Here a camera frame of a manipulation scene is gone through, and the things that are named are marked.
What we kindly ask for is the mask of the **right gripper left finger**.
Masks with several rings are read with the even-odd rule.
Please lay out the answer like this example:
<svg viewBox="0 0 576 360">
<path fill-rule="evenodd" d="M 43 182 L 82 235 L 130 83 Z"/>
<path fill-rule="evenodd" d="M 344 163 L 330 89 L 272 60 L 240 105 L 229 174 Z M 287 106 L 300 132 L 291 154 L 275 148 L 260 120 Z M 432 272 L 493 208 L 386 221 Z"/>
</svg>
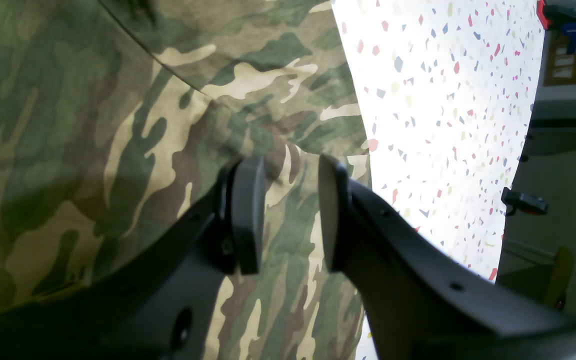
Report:
<svg viewBox="0 0 576 360">
<path fill-rule="evenodd" d="M 111 276 L 0 317 L 0 360 L 199 360 L 226 276 L 258 274 L 265 160 L 222 167 L 210 191 Z"/>
</svg>

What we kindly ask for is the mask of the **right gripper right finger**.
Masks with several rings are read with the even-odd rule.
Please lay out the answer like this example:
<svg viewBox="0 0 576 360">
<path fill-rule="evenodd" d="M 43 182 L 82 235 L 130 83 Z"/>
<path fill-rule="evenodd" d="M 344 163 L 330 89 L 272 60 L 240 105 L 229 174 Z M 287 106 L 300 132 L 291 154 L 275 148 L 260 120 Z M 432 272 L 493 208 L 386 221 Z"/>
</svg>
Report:
<svg viewBox="0 0 576 360">
<path fill-rule="evenodd" d="M 576 317 L 464 268 L 333 156 L 318 198 L 327 269 L 358 290 L 380 360 L 576 360 Z"/>
</svg>

